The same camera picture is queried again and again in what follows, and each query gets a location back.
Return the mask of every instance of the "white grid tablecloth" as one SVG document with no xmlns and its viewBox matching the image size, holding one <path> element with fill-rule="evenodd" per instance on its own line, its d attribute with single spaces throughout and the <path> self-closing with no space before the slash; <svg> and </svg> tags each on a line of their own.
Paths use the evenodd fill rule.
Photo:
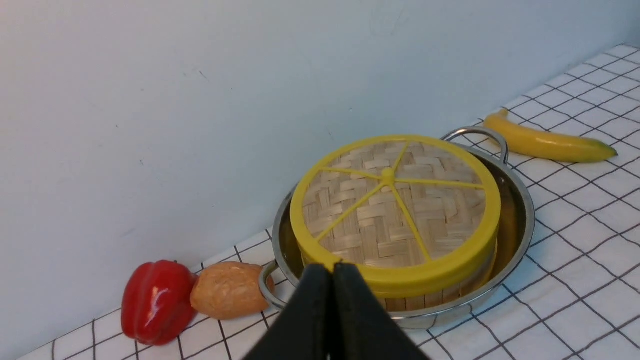
<svg viewBox="0 0 640 360">
<path fill-rule="evenodd" d="M 512 154 L 536 208 L 531 248 L 485 304 L 456 323 L 408 331 L 434 360 L 640 359 L 640 51 L 620 45 L 507 104 L 513 122 L 597 138 L 619 156 L 563 164 Z M 497 149 L 483 136 L 466 145 Z M 269 231 L 194 269 L 223 260 L 266 264 Z M 293 286 L 274 274 L 279 296 Z M 126 338 L 120 311 L 21 360 L 240 360 L 278 313 L 232 321 L 199 315 L 165 347 Z"/>
</svg>

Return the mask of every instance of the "banana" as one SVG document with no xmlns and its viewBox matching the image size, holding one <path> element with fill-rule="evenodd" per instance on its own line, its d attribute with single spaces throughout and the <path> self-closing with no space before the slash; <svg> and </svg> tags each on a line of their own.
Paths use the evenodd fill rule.
<svg viewBox="0 0 640 360">
<path fill-rule="evenodd" d="M 510 151 L 565 163 L 596 163 L 618 155 L 600 140 L 530 129 L 510 122 L 508 114 L 500 109 L 488 115 L 483 126 L 502 135 Z"/>
</svg>

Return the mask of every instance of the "black grid line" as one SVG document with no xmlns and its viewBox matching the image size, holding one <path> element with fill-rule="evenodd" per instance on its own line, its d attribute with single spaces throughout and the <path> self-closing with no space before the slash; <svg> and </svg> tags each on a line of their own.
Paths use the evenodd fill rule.
<svg viewBox="0 0 640 360">
<path fill-rule="evenodd" d="M 184 360 L 184 351 L 182 351 L 182 340 L 178 335 L 178 350 L 180 350 L 180 360 Z"/>
<path fill-rule="evenodd" d="M 616 332 L 620 332 L 620 330 L 622 330 L 622 328 L 624 328 L 625 326 L 629 325 L 630 323 L 632 323 L 632 322 L 636 321 L 637 319 L 640 319 L 640 315 L 637 315 L 636 317 L 632 318 L 631 320 L 629 320 L 629 321 L 627 321 L 627 322 L 623 323 L 622 325 L 620 325 L 620 326 L 618 326 L 618 327 L 614 327 L 614 329 L 613 329 L 613 330 L 611 330 L 611 331 L 609 331 L 609 332 L 606 332 L 604 335 L 601 335 L 601 336 L 597 337 L 595 340 L 593 340 L 592 342 L 590 342 L 590 343 L 589 343 L 586 347 L 584 347 L 582 350 L 578 351 L 578 355 L 579 355 L 579 354 L 581 354 L 581 353 L 583 353 L 583 352 L 585 352 L 585 351 L 587 351 L 587 350 L 589 350 L 589 348 L 591 348 L 593 345 L 595 345 L 596 343 L 598 343 L 600 340 L 605 339 L 605 338 L 607 338 L 608 336 L 610 336 L 610 335 L 612 335 L 612 334 L 614 334 L 614 333 L 616 333 Z M 564 358 L 563 360 L 568 360 L 568 359 L 570 359 L 570 358 L 571 358 L 571 356 L 568 356 L 568 357 Z"/>
<path fill-rule="evenodd" d="M 432 340 L 435 341 L 436 344 L 438 344 L 438 346 L 440 346 L 442 351 L 444 351 L 444 353 L 447 354 L 447 356 L 449 356 L 449 359 L 450 360 L 454 360 L 453 356 L 451 356 L 451 353 L 447 350 L 447 348 L 444 345 L 442 345 L 442 343 L 440 342 L 440 340 L 437 337 L 433 336 L 433 333 L 431 332 L 431 330 L 429 330 L 429 334 L 431 335 Z"/>
<path fill-rule="evenodd" d="M 95 320 L 91 322 L 91 336 L 93 338 L 93 360 L 95 360 Z M 136 354 L 138 353 L 138 344 L 136 342 Z"/>
<path fill-rule="evenodd" d="M 491 351 L 489 351 L 489 354 L 491 354 L 492 352 L 496 351 L 498 348 L 501 348 L 507 353 L 507 355 L 509 355 L 510 358 L 512 358 L 512 360 L 516 360 L 516 358 L 513 356 L 513 354 L 509 351 L 509 349 L 507 349 L 504 346 L 504 343 L 500 339 L 498 339 L 498 337 L 495 335 L 495 332 L 493 332 L 493 330 L 489 326 L 487 326 L 485 323 L 483 323 L 482 320 L 478 319 L 478 317 L 474 313 L 471 313 L 471 317 L 476 319 L 476 321 L 480 325 L 482 325 L 485 329 L 487 329 L 487 331 L 489 331 L 489 333 L 491 334 L 491 336 L 493 336 L 495 341 L 498 342 L 498 346 L 496 346 L 495 348 L 491 349 Z"/>
</svg>

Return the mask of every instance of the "metal handle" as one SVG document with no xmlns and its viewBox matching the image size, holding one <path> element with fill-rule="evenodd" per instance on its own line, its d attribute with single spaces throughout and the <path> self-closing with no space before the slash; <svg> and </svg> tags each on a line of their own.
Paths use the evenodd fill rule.
<svg viewBox="0 0 640 360">
<path fill-rule="evenodd" d="M 509 145 L 507 144 L 507 141 L 504 139 L 504 137 L 502 137 L 502 135 L 498 134 L 498 132 L 494 130 L 487 129 L 486 127 L 481 126 L 467 126 L 451 131 L 440 139 L 444 141 L 451 141 L 464 134 L 481 134 L 494 139 L 500 146 L 500 162 L 506 165 L 507 161 L 509 160 Z"/>
<path fill-rule="evenodd" d="M 264 299 L 267 300 L 267 302 L 273 307 L 282 311 L 284 310 L 284 307 L 287 305 L 287 303 L 278 299 L 278 297 L 271 292 L 269 286 L 267 286 L 267 279 L 269 279 L 269 276 L 274 271 L 278 270 L 279 267 L 280 266 L 275 260 L 272 260 L 272 262 L 265 265 L 265 267 L 262 268 L 262 271 L 260 272 L 260 277 L 258 278 L 258 286 L 260 287 L 260 292 L 262 293 L 262 296 L 264 296 Z"/>
</svg>

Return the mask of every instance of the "steamer basket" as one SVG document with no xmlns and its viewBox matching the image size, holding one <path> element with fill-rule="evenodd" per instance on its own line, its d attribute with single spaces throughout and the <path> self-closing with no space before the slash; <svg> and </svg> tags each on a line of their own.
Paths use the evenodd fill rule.
<svg viewBox="0 0 640 360">
<path fill-rule="evenodd" d="M 449 142 L 380 136 L 311 168 L 289 213 L 304 263 L 355 263 L 383 307 L 418 310 L 488 280 L 500 192 L 478 159 Z"/>
<path fill-rule="evenodd" d="M 465 133 L 481 133 L 492 136 L 503 149 L 500 154 L 500 160 L 497 160 L 485 152 L 458 145 L 487 167 L 499 187 L 502 209 L 500 212 L 500 231 L 497 236 L 497 252 L 494 266 L 486 284 L 469 293 L 463 293 L 459 299 L 420 310 L 390 310 L 390 316 L 398 325 L 407 329 L 429 329 L 443 325 L 460 319 L 481 306 L 520 264 L 531 242 L 535 224 L 533 203 L 526 186 L 506 166 L 508 150 L 504 139 L 495 132 L 483 127 L 461 128 L 444 138 L 450 140 Z M 259 283 L 265 299 L 272 306 L 281 310 L 286 306 L 286 302 L 278 299 L 269 291 L 266 286 L 266 279 L 276 269 L 280 268 L 286 278 L 294 286 L 297 286 L 304 271 L 302 255 L 298 247 L 298 241 L 292 231 L 289 217 L 294 190 L 284 199 L 276 215 L 273 228 L 273 250 L 276 259 L 263 268 Z"/>
</svg>

